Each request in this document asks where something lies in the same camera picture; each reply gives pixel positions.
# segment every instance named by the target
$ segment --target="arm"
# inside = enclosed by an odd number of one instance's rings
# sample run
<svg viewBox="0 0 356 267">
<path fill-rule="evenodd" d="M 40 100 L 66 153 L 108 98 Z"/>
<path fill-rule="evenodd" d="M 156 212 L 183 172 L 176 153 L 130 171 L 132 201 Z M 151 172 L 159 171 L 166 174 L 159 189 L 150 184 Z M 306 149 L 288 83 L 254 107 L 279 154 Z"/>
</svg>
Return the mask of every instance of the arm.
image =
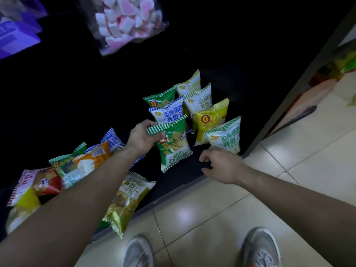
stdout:
<svg viewBox="0 0 356 267">
<path fill-rule="evenodd" d="M 356 261 L 356 207 L 248 167 L 224 149 L 210 147 L 199 160 L 210 178 L 236 184 L 263 202 L 334 267 Z"/>
<path fill-rule="evenodd" d="M 0 243 L 0 265 L 74 266 L 135 159 L 164 137 L 148 135 L 155 124 L 138 124 L 121 152 L 25 220 Z"/>
</svg>

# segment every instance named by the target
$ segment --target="floor tile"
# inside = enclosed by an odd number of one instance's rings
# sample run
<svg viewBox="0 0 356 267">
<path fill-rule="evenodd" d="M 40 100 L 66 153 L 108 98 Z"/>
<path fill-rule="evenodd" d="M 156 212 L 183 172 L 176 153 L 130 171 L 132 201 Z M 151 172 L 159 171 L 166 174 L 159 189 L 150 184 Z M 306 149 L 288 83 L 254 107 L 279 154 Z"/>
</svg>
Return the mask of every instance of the floor tile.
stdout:
<svg viewBox="0 0 356 267">
<path fill-rule="evenodd" d="M 122 266 L 127 244 L 137 235 L 147 239 L 153 253 L 164 248 L 153 212 L 148 212 L 131 221 L 122 240 L 120 240 L 117 233 L 111 232 L 99 241 L 89 245 L 77 262 L 76 267 Z"/>
<path fill-rule="evenodd" d="M 163 248 L 160 251 L 158 251 L 156 254 L 154 254 L 154 266 L 173 267 L 166 248 Z"/>
<path fill-rule="evenodd" d="M 275 177 L 284 172 L 284 169 L 261 145 L 252 151 L 245 162 Z M 245 189 L 238 186 L 205 179 L 164 202 L 154 209 L 154 215 L 165 244 L 175 241 L 247 194 Z"/>
<path fill-rule="evenodd" d="M 261 144 L 286 169 L 356 129 L 356 107 L 330 93 L 311 115 L 276 132 Z"/>
<path fill-rule="evenodd" d="M 278 176 L 278 178 L 293 184 L 298 184 L 288 172 L 284 172 L 283 174 Z"/>
<path fill-rule="evenodd" d="M 346 73 L 337 83 L 333 93 L 350 102 L 351 98 L 356 95 L 356 71 Z"/>
<path fill-rule="evenodd" d="M 301 162 L 289 174 L 304 187 L 356 206 L 356 130 Z"/>
<path fill-rule="evenodd" d="M 251 194 L 168 245 L 167 250 L 174 267 L 234 266 L 246 234 L 256 226 L 265 226 L 274 234 L 284 266 L 330 266 Z"/>
</svg>

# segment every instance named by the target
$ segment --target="gray shoe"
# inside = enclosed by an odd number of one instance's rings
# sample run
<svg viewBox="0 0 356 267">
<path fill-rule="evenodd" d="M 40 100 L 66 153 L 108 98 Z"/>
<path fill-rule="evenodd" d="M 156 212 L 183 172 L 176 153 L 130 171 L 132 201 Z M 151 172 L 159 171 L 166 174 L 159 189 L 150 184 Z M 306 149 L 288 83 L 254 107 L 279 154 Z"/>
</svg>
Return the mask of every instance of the gray shoe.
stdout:
<svg viewBox="0 0 356 267">
<path fill-rule="evenodd" d="M 280 262 L 281 255 L 272 233 L 264 227 L 252 229 L 244 244 L 243 267 L 275 267 Z"/>
<path fill-rule="evenodd" d="M 123 267 L 154 267 L 152 251 L 145 238 L 137 236 L 129 242 Z"/>
</svg>

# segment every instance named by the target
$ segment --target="person's left hand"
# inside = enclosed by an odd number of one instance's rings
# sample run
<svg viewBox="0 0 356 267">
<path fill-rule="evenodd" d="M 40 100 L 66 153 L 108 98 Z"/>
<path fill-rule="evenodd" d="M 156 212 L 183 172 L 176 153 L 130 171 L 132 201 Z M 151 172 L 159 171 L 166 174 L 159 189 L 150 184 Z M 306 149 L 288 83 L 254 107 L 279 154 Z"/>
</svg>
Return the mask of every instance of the person's left hand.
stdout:
<svg viewBox="0 0 356 267">
<path fill-rule="evenodd" d="M 147 128 L 149 126 L 155 125 L 158 124 L 150 120 L 145 120 L 141 123 L 138 123 L 135 128 L 131 130 L 130 137 L 125 148 L 134 149 L 136 157 L 147 153 L 156 141 L 163 139 L 166 135 L 164 132 L 149 135 L 147 133 Z"/>
</svg>

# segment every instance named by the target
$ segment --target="forearm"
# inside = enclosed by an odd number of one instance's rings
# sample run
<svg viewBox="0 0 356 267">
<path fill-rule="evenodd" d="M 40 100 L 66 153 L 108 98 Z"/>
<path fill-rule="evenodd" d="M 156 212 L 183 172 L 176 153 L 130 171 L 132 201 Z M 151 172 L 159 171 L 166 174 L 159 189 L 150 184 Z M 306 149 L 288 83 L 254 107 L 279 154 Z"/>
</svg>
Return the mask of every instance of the forearm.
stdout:
<svg viewBox="0 0 356 267">
<path fill-rule="evenodd" d="M 124 149 L 39 208 L 0 244 L 2 265 L 75 265 L 135 159 Z"/>
<path fill-rule="evenodd" d="M 251 169 L 240 186 L 263 202 L 330 264 L 355 262 L 356 207 Z"/>
</svg>

